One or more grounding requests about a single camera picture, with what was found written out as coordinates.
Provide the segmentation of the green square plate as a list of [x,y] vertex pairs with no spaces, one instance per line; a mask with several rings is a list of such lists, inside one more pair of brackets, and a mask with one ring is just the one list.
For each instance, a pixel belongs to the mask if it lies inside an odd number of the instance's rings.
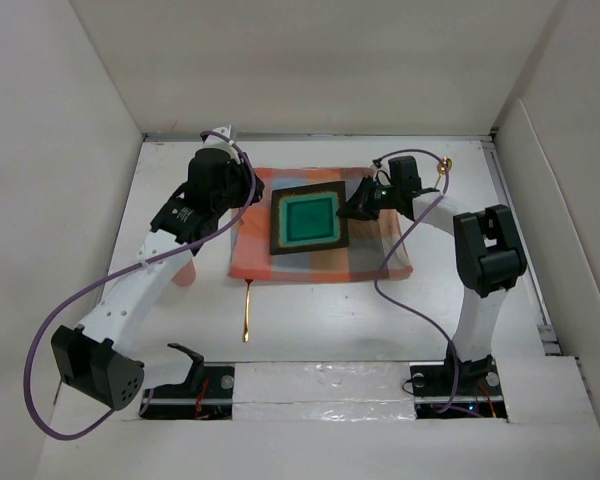
[[345,200],[344,181],[273,190],[270,254],[347,248],[350,244],[347,220],[337,216]]

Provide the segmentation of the gold spoon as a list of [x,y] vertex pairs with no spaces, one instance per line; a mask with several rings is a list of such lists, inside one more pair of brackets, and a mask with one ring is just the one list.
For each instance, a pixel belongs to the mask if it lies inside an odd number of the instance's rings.
[[440,184],[440,182],[442,181],[442,179],[448,175],[452,166],[453,166],[453,161],[450,157],[443,157],[442,160],[437,163],[436,169],[437,169],[438,177],[437,177],[436,183],[434,185],[435,188],[437,188],[438,185]]

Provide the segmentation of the gold fork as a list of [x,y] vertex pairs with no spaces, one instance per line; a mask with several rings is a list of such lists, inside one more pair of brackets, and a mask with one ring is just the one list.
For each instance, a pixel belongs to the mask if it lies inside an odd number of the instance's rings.
[[244,321],[243,321],[243,332],[242,341],[243,343],[249,342],[250,339],[250,304],[251,304],[251,285],[253,279],[245,279],[246,293],[245,293],[245,305],[244,305]]

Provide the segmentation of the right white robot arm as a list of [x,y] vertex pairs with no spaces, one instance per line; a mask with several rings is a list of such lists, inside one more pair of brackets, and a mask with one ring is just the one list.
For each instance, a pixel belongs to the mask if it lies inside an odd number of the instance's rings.
[[502,204],[471,212],[448,194],[452,161],[434,155],[441,188],[426,188],[418,171],[417,149],[401,149],[373,162],[337,214],[347,220],[376,221],[383,210],[409,220],[408,229],[429,225],[450,235],[455,265],[463,285],[456,331],[447,335],[442,381],[463,394],[486,375],[492,339],[504,300],[527,270],[527,259],[511,209]]

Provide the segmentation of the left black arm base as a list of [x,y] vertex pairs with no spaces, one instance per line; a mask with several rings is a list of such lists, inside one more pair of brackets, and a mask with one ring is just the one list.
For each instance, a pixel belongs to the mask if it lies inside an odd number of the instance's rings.
[[167,346],[187,357],[187,376],[146,388],[138,416],[144,420],[231,420],[235,365],[207,363],[203,355],[179,343]]

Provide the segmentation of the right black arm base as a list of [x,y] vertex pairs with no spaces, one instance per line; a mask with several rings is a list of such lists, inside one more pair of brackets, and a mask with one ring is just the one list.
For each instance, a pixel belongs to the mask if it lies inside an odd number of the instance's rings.
[[411,395],[418,420],[507,419],[497,364],[492,355],[464,362],[455,371],[453,359],[409,364],[402,389]]

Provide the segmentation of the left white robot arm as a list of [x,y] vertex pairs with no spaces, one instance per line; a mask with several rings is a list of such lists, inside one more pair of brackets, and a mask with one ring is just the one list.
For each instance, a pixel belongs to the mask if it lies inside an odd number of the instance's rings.
[[231,209],[259,200],[262,183],[252,178],[232,145],[204,146],[190,160],[181,184],[150,222],[136,259],[100,303],[74,328],[59,327],[51,348],[61,380],[119,411],[143,386],[147,366],[131,356],[141,323],[172,278],[219,230]]

